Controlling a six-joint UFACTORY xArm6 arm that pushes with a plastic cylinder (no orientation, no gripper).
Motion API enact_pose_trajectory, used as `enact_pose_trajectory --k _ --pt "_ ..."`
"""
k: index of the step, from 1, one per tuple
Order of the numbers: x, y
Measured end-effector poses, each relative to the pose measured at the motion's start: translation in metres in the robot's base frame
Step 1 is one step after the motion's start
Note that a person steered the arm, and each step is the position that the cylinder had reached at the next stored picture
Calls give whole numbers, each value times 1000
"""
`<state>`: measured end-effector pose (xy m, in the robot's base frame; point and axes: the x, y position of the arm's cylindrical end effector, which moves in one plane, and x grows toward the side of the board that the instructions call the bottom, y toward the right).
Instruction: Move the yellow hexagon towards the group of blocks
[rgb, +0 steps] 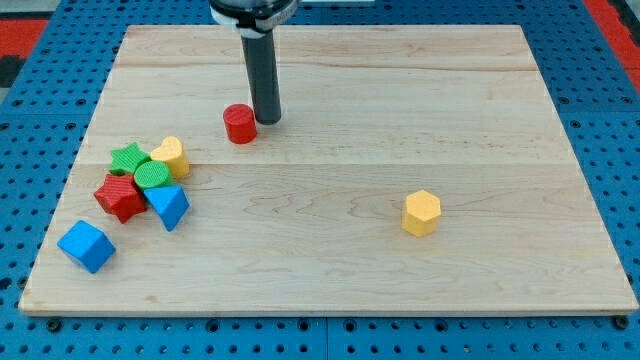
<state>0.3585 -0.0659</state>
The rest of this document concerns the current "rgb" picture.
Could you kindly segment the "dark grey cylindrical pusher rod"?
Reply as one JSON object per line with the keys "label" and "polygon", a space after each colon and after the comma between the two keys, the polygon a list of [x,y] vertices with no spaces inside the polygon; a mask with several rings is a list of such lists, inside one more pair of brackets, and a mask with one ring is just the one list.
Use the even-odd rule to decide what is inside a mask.
{"label": "dark grey cylindrical pusher rod", "polygon": [[274,125],[282,113],[273,32],[257,39],[242,38],[242,46],[255,119]]}

